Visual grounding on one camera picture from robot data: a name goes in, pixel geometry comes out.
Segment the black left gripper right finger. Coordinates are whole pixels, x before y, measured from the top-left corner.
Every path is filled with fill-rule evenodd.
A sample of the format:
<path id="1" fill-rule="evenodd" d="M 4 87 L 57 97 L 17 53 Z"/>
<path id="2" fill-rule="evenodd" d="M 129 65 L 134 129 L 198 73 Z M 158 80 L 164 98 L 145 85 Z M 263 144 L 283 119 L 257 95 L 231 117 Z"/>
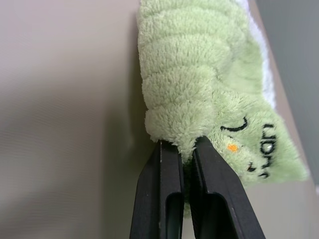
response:
<path id="1" fill-rule="evenodd" d="M 191 164 L 195 239 L 266 239 L 239 177 L 208 138 L 197 139 Z"/>

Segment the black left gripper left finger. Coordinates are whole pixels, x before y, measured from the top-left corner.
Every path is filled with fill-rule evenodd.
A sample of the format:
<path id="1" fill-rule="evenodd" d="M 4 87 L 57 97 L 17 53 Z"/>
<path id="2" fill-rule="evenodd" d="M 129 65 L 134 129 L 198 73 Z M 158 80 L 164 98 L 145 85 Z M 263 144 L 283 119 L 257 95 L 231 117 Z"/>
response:
<path id="1" fill-rule="evenodd" d="M 129 239 L 181 239 L 183 212 L 181 156 L 159 140 L 138 178 Z"/>

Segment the green terry towel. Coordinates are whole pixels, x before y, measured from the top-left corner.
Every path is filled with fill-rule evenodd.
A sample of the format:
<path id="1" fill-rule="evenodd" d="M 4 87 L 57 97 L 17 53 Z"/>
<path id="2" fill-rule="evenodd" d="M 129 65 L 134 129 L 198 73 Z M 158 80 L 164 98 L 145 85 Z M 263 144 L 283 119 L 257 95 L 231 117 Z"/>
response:
<path id="1" fill-rule="evenodd" d="M 186 187 L 201 136 L 243 186 L 308 178 L 248 0 L 141 0 L 137 24 L 146 131 L 177 146 Z"/>

